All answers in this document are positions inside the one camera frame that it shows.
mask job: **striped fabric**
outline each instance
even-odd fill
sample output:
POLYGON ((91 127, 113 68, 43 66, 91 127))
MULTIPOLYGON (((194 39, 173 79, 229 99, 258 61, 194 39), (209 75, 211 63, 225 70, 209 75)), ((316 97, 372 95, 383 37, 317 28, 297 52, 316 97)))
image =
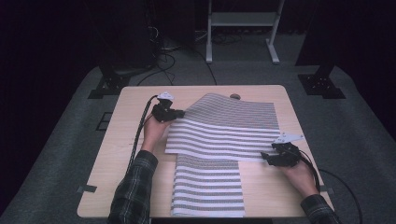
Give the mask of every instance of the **striped fabric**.
POLYGON ((279 137, 274 104, 209 93, 170 127, 166 153, 177 153, 174 216, 243 217, 238 161, 263 162, 279 137))

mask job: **gray floor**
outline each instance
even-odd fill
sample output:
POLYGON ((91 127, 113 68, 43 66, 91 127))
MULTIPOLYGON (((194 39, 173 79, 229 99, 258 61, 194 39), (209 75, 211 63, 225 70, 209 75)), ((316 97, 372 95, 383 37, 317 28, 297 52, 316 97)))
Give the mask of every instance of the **gray floor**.
MULTIPOLYGON (((240 42, 214 46, 210 65, 218 85, 282 85, 286 88, 318 167, 340 176, 359 199, 364 223, 396 223, 396 143, 357 92, 351 78, 339 68, 331 73, 333 83, 346 99, 325 100, 307 96, 298 74, 312 74, 317 66, 295 67, 303 35, 279 35, 276 50, 281 64, 272 65, 262 35, 243 35, 240 42)), ((205 45, 196 47, 205 55, 205 45)), ((168 70, 174 85, 213 85, 203 58, 193 50, 170 53, 176 59, 168 70)), ((163 57, 161 67, 171 64, 163 57)), ((133 77, 136 85, 146 74, 133 77)), ((87 99, 101 78, 93 68, 77 89, 35 166, 19 193, 0 218, 0 223, 105 223, 103 218, 77 215, 105 132, 96 126, 105 112, 113 111, 118 96, 87 99)), ((164 73, 147 78, 141 85, 170 85, 164 73)), ((346 188, 330 175, 321 174, 334 190, 332 203, 344 223, 358 223, 357 206, 346 188)), ((306 218, 280 218, 274 223, 307 223, 306 218)))

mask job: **person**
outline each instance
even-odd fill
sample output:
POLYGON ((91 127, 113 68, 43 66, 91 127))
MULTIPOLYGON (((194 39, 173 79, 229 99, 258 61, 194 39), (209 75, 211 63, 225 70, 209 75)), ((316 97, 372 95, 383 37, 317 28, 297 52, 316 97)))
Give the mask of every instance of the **person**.
MULTIPOLYGON (((152 116, 146 119, 142 147, 116 189, 107 223, 149 224, 152 177, 158 164, 153 152, 170 123, 159 122, 152 116)), ((304 162, 278 168, 303 196, 301 207, 311 223, 341 223, 318 193, 311 171, 304 162)))

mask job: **black cable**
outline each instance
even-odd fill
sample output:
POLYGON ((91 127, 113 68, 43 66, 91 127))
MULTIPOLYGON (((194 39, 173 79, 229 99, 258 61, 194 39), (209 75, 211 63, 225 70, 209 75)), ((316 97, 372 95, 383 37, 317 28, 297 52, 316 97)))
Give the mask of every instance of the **black cable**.
POLYGON ((319 176, 314 165, 312 164, 312 162, 310 162, 304 157, 300 157, 300 160, 302 160, 311 169, 312 175, 314 176, 314 180, 315 180, 315 186, 317 187, 318 192, 320 192, 319 176))
POLYGON ((171 56, 171 58, 173 58, 174 60, 173 60, 173 62, 172 62, 172 64, 171 64, 170 66, 168 66, 167 68, 161 68, 159 65, 157 65, 157 66, 159 66, 159 68, 160 68, 161 70, 146 75, 145 77, 143 77, 143 78, 136 84, 136 86, 139 86, 140 84, 142 84, 142 82, 143 82, 144 80, 146 80, 147 78, 152 77, 152 76, 154 76, 154 75, 156 75, 156 74, 159 74, 159 73, 161 73, 161 72, 163 72, 163 71, 166 71, 166 70, 172 68, 172 67, 175 65, 175 63, 176 63, 176 60, 175 60, 175 57, 173 57, 173 56, 171 56))
POLYGON ((204 57, 204 55, 202 55, 201 52, 199 52, 198 50, 196 50, 196 49, 194 49, 194 48, 191 48, 191 49, 194 50, 194 51, 195 51, 199 56, 201 56, 201 58, 205 61, 205 64, 206 64, 207 68, 209 69, 210 75, 212 76, 213 81, 215 82, 215 86, 217 86, 217 85, 218 85, 218 82, 216 81, 215 75, 213 75, 212 68, 211 68, 210 65, 206 62, 206 58, 204 57))
POLYGON ((129 169, 131 168, 132 162, 134 162, 134 154, 136 153, 137 142, 139 141, 140 133, 142 132, 143 127, 145 126, 146 115, 149 111, 149 106, 151 105, 152 99, 156 98, 158 95, 153 95, 149 98, 145 110, 143 111, 142 118, 140 119, 139 126, 137 127, 136 136, 134 137, 134 146, 132 148, 131 158, 129 159, 128 168, 126 169, 126 174, 128 174, 129 169))
POLYGON ((358 208, 359 223, 362 224, 362 223, 363 223, 363 214, 362 214, 362 212, 361 212, 361 205, 359 204, 358 198, 357 198, 356 195, 353 193, 352 189, 351 189, 351 188, 347 185, 347 183, 346 183, 344 180, 342 180, 339 176, 337 176, 337 175, 335 175, 335 174, 333 174, 333 173, 331 173, 331 172, 329 172, 329 171, 323 170, 323 169, 318 169, 318 170, 319 170, 320 172, 326 173, 326 174, 331 175, 332 177, 336 178, 338 181, 340 181, 340 182, 347 188, 347 190, 349 191, 349 193, 352 195, 352 198, 353 198, 353 201, 354 201, 355 204, 356 204, 356 207, 358 208))

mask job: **plaid shirt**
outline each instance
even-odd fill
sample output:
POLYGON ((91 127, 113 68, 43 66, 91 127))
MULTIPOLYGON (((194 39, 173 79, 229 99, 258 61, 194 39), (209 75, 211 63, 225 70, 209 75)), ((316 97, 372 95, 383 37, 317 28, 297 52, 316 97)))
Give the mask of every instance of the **plaid shirt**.
POLYGON ((107 223, 149 224, 152 176, 157 164, 157 158, 150 152, 137 153, 116 189, 107 223))
MULTIPOLYGON (((107 223, 149 224, 152 176, 158 160, 150 152, 140 150, 128 174, 116 189, 107 223)), ((320 195, 305 198, 301 207, 311 223, 341 223, 320 195)))
POLYGON ((326 203, 320 194, 314 194, 305 198, 301 202, 301 207, 305 211, 311 223, 314 224, 340 224, 338 216, 326 203))

